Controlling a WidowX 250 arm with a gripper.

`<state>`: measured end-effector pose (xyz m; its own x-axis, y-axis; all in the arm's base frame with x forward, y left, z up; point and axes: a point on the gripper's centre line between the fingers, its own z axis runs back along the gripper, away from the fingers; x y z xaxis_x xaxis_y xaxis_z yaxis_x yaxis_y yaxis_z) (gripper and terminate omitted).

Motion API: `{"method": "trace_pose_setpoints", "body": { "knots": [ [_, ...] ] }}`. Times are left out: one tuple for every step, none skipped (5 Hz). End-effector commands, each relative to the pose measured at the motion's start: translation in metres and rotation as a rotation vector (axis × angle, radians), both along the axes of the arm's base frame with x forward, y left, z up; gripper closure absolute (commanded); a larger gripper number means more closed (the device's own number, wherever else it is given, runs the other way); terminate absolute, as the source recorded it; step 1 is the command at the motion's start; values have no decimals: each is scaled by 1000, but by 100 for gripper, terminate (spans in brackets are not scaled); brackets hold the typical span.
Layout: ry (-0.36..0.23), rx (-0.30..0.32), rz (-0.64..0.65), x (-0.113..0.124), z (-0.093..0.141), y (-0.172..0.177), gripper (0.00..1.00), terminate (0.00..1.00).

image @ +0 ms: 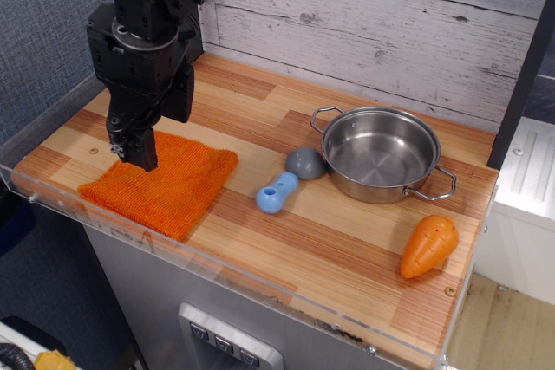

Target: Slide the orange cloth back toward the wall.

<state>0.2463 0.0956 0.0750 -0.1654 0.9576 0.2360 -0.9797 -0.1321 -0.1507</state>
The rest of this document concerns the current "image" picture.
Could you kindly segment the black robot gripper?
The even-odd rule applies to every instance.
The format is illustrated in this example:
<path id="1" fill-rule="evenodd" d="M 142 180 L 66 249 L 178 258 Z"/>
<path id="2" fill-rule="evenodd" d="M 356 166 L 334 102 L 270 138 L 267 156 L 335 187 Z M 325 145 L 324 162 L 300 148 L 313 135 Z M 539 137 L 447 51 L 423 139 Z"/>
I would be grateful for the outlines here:
<path id="1" fill-rule="evenodd" d="M 111 3 L 91 14 L 87 33 L 96 77 L 110 93 L 110 151 L 121 162 L 150 172 L 157 167 L 151 127 L 160 117 L 185 123 L 192 112 L 194 70 L 186 59 L 188 42 L 180 41 L 175 28 L 155 43 L 131 35 L 117 22 Z"/>

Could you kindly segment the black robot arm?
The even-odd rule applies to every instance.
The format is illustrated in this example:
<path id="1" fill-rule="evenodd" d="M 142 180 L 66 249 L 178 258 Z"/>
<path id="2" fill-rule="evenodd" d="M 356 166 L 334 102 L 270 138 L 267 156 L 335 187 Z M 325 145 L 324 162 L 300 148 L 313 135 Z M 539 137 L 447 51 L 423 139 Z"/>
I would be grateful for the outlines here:
<path id="1" fill-rule="evenodd" d="M 121 162 L 152 171 L 158 165 L 153 126 L 186 123 L 194 70 L 187 55 L 200 34 L 204 0 L 113 0 L 87 22 L 95 75 L 110 94 L 106 127 Z"/>

